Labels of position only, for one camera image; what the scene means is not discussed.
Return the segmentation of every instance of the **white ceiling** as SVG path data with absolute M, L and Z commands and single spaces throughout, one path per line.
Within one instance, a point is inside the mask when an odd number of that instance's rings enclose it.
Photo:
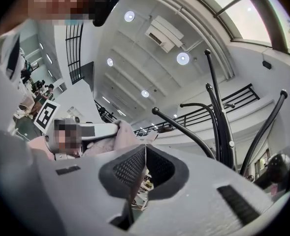
M 124 14 L 129 10 L 135 13 L 135 19 L 128 23 L 124 20 Z M 166 53 L 145 35 L 151 21 L 158 15 L 184 35 L 182 42 L 186 48 L 199 42 L 189 52 L 190 62 L 187 65 L 182 66 L 176 61 L 177 55 L 183 52 L 181 48 L 175 46 Z M 139 125 L 161 122 L 151 114 L 154 106 L 170 98 L 170 103 L 163 110 L 173 115 L 180 103 L 172 102 L 174 92 L 191 83 L 205 84 L 199 79 L 209 73 L 204 55 L 204 50 L 209 47 L 188 23 L 163 4 L 155 0 L 120 0 L 103 27 L 95 66 L 98 71 L 94 78 L 95 99 L 108 111 L 117 114 L 117 118 L 121 118 L 116 111 L 120 109 L 127 115 L 124 119 L 130 123 L 144 113 L 148 113 L 149 118 Z M 107 65 L 108 58 L 114 60 L 113 67 Z M 222 74 L 215 58 L 213 62 L 215 69 Z M 141 96 L 144 89 L 150 94 L 148 98 Z

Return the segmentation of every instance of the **floor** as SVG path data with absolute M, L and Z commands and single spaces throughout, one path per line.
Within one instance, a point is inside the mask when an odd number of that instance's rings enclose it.
M 15 127 L 18 128 L 19 132 L 17 135 L 26 141 L 41 136 L 40 130 L 33 124 L 33 120 L 31 120 L 29 117 L 22 117 L 21 119 L 17 119 Z

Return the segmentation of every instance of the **railing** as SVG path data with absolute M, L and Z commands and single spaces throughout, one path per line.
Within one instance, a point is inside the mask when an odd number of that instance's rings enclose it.
M 105 110 L 103 113 L 100 113 L 100 108 L 102 108 L 102 106 L 96 102 L 96 106 L 97 106 L 97 110 L 101 116 L 101 119 L 105 122 L 114 122 L 115 120 L 117 120 L 110 112 L 108 112 L 107 110 Z
M 66 26 L 67 62 L 72 84 L 82 79 L 80 63 L 82 28 L 82 22 Z
M 251 88 L 252 84 L 247 85 L 246 87 L 234 92 L 233 94 L 222 99 L 223 104 L 229 103 L 234 104 L 234 108 L 225 107 L 227 113 L 233 112 L 237 109 L 240 109 L 256 100 L 259 100 L 259 96 L 253 91 Z M 213 111 L 212 104 L 208 105 L 208 107 Z M 202 123 L 204 121 L 211 120 L 209 113 L 204 108 L 199 108 L 193 112 L 190 112 L 186 115 L 174 118 L 179 124 L 188 127 L 198 123 Z M 136 136 L 146 136 L 150 131 L 154 130 L 158 133 L 164 133 L 168 131 L 172 131 L 175 128 L 168 125 L 168 122 L 161 122 L 154 126 L 149 126 L 143 129 L 138 129 L 134 131 Z

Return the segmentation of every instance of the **ceiling air conditioning unit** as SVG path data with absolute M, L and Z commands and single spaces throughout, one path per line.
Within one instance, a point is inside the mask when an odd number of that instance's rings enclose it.
M 151 22 L 145 34 L 154 40 L 166 53 L 170 52 L 175 45 L 177 47 L 183 45 L 181 39 L 184 35 L 161 16 L 156 17 Z

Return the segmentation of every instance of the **round ceiling light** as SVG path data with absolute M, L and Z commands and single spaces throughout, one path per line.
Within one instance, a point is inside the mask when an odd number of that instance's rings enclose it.
M 144 96 L 145 98 L 149 97 L 149 92 L 147 90 L 143 90 L 141 92 L 141 95 Z
M 124 19 L 126 22 L 131 22 L 133 21 L 135 18 L 135 13 L 132 11 L 128 11 L 125 13 Z
M 114 65 L 114 61 L 112 59 L 107 59 L 107 64 L 109 66 L 113 66 Z
M 186 65 L 190 61 L 190 57 L 187 53 L 179 53 L 179 55 L 176 57 L 176 60 L 180 65 Z

